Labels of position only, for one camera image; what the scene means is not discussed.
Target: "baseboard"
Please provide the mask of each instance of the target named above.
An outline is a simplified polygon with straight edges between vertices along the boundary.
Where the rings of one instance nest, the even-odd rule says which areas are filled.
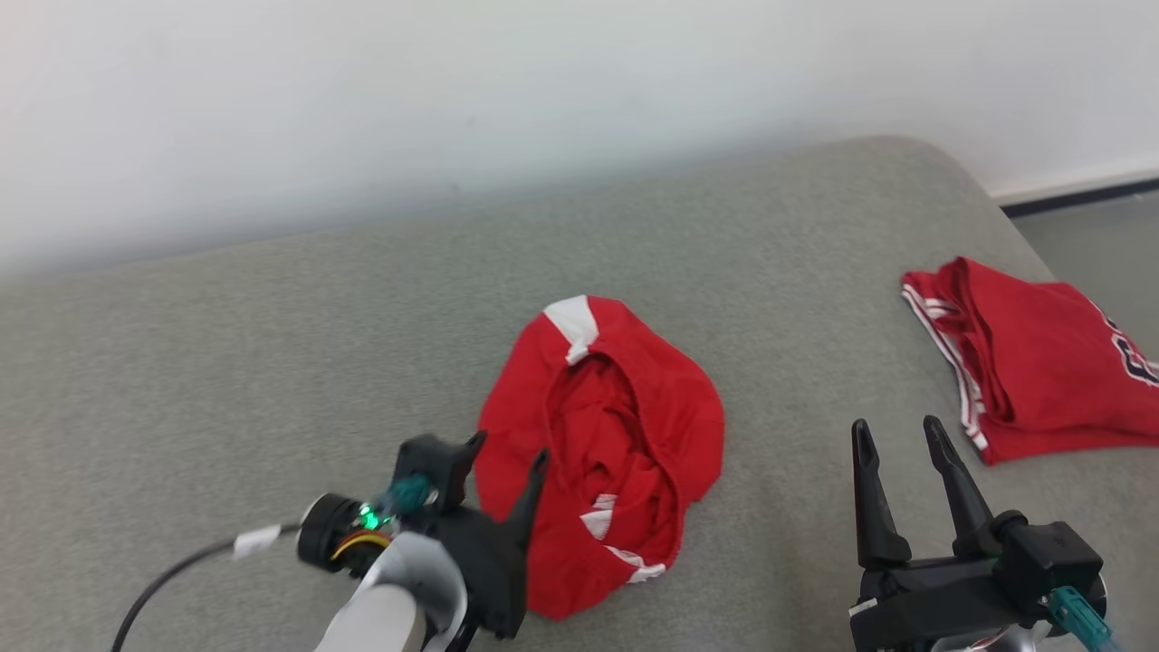
[[[986,183],[986,190],[998,205],[1025,204],[1037,199],[1077,195],[1100,188],[1114,188],[1159,178],[1159,152],[1120,159],[1062,174],[1023,177],[1006,186]]]
[[[1092,190],[1084,190],[1081,192],[1070,192],[1056,197],[1045,197],[1018,204],[1006,204],[1003,205],[1003,211],[1007,217],[1015,218],[1034,214],[1036,212],[1045,212],[1049,210],[1091,204],[1094,202],[1106,202],[1107,199],[1127,197],[1129,195],[1153,192],[1156,190],[1159,190],[1159,178],[1147,178],[1145,181],[1136,181],[1134,183],[1121,183],[1118,185],[1095,188]]]

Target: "black cable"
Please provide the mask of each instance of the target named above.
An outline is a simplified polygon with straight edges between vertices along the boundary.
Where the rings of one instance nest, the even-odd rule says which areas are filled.
[[[278,533],[278,537],[284,537],[289,534],[297,533],[301,529],[299,523],[285,523],[282,526],[282,532]],[[133,606],[129,608],[129,613],[125,614],[125,620],[121,621],[121,629],[117,630],[117,637],[112,639],[112,647],[109,652],[121,652],[121,649],[125,645],[125,637],[129,636],[129,628],[133,627],[133,621],[137,620],[137,615],[140,614],[145,603],[148,602],[151,598],[166,583],[177,577],[182,571],[192,566],[198,562],[204,562],[214,555],[220,555],[221,552],[228,552],[233,550],[233,543],[236,537],[227,539],[225,541],[219,541],[213,545],[207,545],[197,552],[194,552],[189,557],[185,557],[181,562],[174,564],[168,571],[161,573],[153,584],[148,585],[145,591],[141,592]]]

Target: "white label tag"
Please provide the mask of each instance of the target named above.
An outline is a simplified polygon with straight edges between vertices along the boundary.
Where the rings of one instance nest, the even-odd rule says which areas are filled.
[[[861,605],[855,605],[853,607],[850,607],[850,617],[852,618],[853,616],[857,616],[861,611],[865,611],[866,609],[869,609],[870,607],[876,607],[876,606],[877,606],[877,599],[876,598],[870,598],[869,600],[866,600]]]
[[[233,558],[236,561],[264,552],[274,545],[280,534],[282,526],[270,526],[238,535],[238,539],[233,540]]]

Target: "orange wire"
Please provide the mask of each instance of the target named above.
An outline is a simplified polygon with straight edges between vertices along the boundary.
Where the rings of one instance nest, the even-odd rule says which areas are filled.
[[[330,562],[337,561],[337,558],[341,557],[343,552],[350,550],[351,548],[358,545],[359,543],[374,543],[381,545],[382,549],[385,550],[386,547],[391,545],[391,540],[378,533],[372,533],[371,530],[357,532],[348,536],[347,539],[342,540],[342,543],[338,544],[338,549],[335,550],[334,555],[330,556]]]

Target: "teal connector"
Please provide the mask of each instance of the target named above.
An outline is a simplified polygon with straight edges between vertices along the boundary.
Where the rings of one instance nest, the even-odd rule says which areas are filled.
[[[1073,633],[1091,652],[1121,652],[1122,649],[1110,638],[1110,625],[1072,587],[1064,586],[1052,591],[1047,608],[1058,624]]]
[[[396,481],[382,497],[384,512],[388,515],[410,514],[427,505],[431,496],[431,484],[427,476],[414,476]]]

